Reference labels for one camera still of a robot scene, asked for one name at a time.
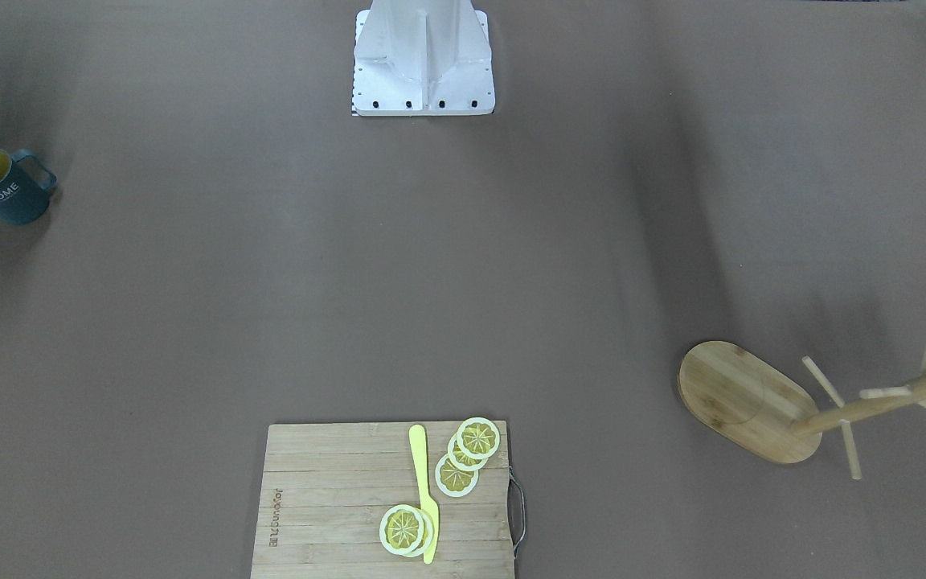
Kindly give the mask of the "dark teal HOME mug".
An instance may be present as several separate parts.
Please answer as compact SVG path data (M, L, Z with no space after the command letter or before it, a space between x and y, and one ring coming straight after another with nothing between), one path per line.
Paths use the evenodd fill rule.
M33 151L0 148L0 220L22 226L40 219L57 183L55 173Z

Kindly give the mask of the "bamboo mug tree rack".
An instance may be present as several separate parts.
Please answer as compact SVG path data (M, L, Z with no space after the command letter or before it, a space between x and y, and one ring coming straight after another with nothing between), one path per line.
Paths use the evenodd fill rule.
M801 362L834 401L820 411L797 382L734 343L694 345L681 359L677 392L703 425L751 454L774 464L798 464L813 457L823 433L839 429L851 478L862 479L852 424L917 404L926 409L926 340L921 374L890 388L868 388L845 402L808 356Z

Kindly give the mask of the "yellow plastic knife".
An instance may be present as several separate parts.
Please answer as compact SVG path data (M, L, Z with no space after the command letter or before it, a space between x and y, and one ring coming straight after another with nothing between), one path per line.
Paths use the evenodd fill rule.
M436 547L440 539L440 506L435 502L430 491L428 439L425 426L414 424L408 430L409 448L416 474L416 487L421 510L432 521L431 542L423 552L423 563L430 565L434 561Z

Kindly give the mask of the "lemon slice middle stack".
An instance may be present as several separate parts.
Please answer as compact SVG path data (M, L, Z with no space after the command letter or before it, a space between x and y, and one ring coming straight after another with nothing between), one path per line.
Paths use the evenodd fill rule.
M462 447L460 447L458 443L458 435L456 433L449 439L447 455L449 457L449 462L451 462L455 468L458 470L465 470L465 472L475 472L475 470L484 468L486 462L488 462L488 458L475 459L463 452Z

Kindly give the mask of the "lemon slice under front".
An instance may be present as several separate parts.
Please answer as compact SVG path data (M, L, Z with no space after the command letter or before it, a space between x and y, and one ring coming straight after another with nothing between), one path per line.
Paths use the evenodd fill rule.
M423 521L423 535L422 535L421 542L418 543L418 546L416 546L414 550L411 550L408 553L404 554L404 556L407 558L423 556L427 548L432 543L432 539L433 539L435 525L433 523L432 518L429 516L429 514L426 511L423 511L422 509L418 509L417 511L421 515L421 520Z

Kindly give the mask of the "bamboo cutting board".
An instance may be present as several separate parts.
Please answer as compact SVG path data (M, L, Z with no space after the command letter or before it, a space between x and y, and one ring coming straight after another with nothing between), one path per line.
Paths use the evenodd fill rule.
M411 422L290 424L268 429L252 556L253 578L512 578L525 512L515 483L508 426L473 490L449 497L437 468L460 419L424 424L428 487L440 506L432 560L390 553L379 531L400 503L421 508Z

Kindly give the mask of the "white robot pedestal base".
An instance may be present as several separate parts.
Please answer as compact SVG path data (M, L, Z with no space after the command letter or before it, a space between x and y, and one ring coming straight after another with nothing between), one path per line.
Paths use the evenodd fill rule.
M489 19L470 1L375 1L355 16L354 58L360 117L496 109Z

